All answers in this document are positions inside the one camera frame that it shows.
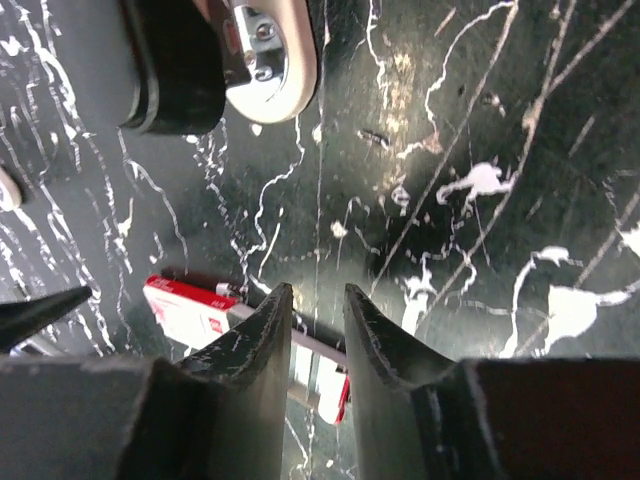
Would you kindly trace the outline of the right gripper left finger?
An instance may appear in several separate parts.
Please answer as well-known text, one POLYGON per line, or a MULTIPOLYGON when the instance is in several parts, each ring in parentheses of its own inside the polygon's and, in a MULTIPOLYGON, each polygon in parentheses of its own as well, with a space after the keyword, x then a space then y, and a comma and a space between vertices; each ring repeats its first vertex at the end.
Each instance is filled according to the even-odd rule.
POLYGON ((291 327, 284 283, 177 363, 1 349, 2 477, 278 478, 291 327))

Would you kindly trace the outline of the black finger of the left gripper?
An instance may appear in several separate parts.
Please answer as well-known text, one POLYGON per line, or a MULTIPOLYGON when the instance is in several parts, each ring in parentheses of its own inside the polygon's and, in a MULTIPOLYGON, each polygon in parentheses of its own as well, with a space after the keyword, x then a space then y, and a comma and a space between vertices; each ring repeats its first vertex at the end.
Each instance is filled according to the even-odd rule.
POLYGON ((77 286, 34 300, 1 305, 1 349, 11 350, 57 322, 92 296, 89 286, 77 286))

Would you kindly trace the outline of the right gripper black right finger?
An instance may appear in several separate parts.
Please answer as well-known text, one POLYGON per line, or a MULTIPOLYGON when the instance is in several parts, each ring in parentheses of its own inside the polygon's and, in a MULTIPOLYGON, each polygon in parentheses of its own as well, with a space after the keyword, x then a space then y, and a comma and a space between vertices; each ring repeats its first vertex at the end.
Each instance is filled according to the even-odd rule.
POLYGON ((364 479, 635 479, 633 359, 450 360, 345 288, 364 479))

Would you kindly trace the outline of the staple box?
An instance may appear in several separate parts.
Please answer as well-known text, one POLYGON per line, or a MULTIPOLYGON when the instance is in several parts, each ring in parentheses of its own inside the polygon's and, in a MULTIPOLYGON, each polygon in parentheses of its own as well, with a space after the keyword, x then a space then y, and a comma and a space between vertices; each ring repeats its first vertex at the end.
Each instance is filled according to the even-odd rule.
MULTIPOLYGON (((217 340, 248 318, 254 309, 227 282, 212 290, 160 275, 150 276, 143 294, 166 337, 194 350, 217 340)), ((288 395, 337 425, 350 400, 347 358, 340 344, 314 337, 299 316, 292 327, 288 395)))

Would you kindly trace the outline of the black grey stapler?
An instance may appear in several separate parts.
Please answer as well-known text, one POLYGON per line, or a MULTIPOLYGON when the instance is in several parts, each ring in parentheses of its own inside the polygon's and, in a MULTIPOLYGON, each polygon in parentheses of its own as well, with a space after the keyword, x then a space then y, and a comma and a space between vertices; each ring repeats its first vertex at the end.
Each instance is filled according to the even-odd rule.
POLYGON ((309 104, 317 54, 305 1, 120 1, 126 34, 121 128, 204 134, 231 105, 258 124, 309 104))

